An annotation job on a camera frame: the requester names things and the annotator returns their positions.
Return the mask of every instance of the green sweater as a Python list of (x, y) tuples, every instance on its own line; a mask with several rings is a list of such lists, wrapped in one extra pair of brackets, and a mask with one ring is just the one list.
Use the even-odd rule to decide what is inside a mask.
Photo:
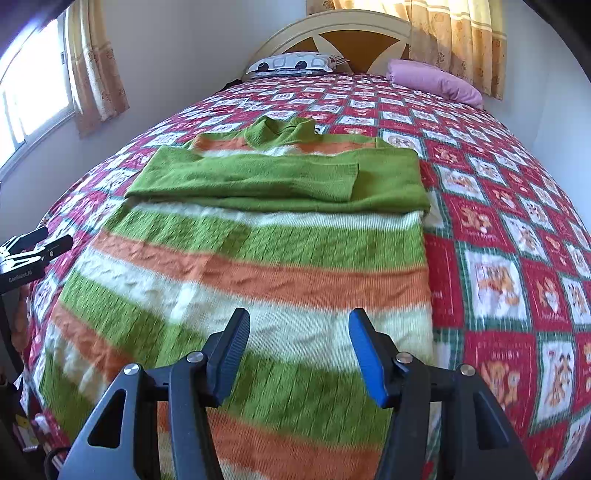
[(315, 126), (262, 117), (238, 132), (161, 147), (127, 196), (260, 212), (429, 209), (414, 150), (362, 135), (318, 135)]

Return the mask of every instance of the white headboard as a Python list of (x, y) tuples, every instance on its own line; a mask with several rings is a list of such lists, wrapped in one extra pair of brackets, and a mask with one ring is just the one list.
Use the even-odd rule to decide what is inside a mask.
[(386, 73), (388, 60), (408, 58), (410, 23), (381, 12), (334, 10), (310, 15), (279, 30), (248, 61), (288, 51), (340, 54), (349, 60), (342, 71)]

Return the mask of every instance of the knit fabric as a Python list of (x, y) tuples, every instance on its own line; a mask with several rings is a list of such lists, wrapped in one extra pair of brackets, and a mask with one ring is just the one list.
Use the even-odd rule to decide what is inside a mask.
[[(218, 156), (207, 142), (215, 147), (192, 145)], [(243, 478), (238, 466), (285, 479), (373, 477), (390, 412), (367, 395), (348, 313), (364, 307), (399, 349), (431, 362), (420, 220), (419, 211), (261, 213), (128, 199), (78, 258), (51, 313), (39, 386), (47, 408), (73, 440), (125, 364), (171, 364), (244, 307), (251, 335), (233, 393), (209, 410), (225, 478)], [(172, 478), (165, 410), (158, 428), (163, 477)]]
[(320, 206), (348, 202), (359, 165), (350, 152), (332, 159), (335, 161), (327, 163), (326, 157), (319, 155), (274, 158), (260, 154), (203, 158), (184, 148), (160, 147), (127, 197), (164, 197), (201, 204), (200, 197), (212, 201), (233, 197), (238, 206), (244, 197), (253, 197), (258, 204), (268, 205), (269, 211), (277, 210), (277, 199), (286, 205), (297, 205), (301, 199)]
[(198, 135), (188, 151), (161, 147), (126, 196), (259, 212), (429, 209), (414, 150), (317, 135), (315, 125), (262, 117), (243, 131)]

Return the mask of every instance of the pillow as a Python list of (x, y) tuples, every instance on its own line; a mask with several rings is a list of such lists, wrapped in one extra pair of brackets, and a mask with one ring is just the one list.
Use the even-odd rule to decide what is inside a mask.
[(442, 96), (482, 109), (482, 95), (465, 80), (433, 65), (411, 60), (393, 59), (388, 63), (388, 80), (397, 85)]
[(337, 58), (335, 56), (313, 51), (297, 51), (260, 59), (248, 67), (246, 73), (270, 72), (281, 69), (324, 70), (330, 73), (336, 65)]

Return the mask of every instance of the floral curtain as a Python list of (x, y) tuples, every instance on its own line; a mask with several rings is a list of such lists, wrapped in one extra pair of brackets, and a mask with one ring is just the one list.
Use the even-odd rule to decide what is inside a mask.
[(335, 8), (384, 12), (413, 26), (410, 59), (435, 65), (503, 98), (507, 41), (501, 0), (307, 0), (308, 14)]
[(66, 38), (76, 125), (83, 137), (129, 108), (100, 0), (76, 0), (68, 8)]

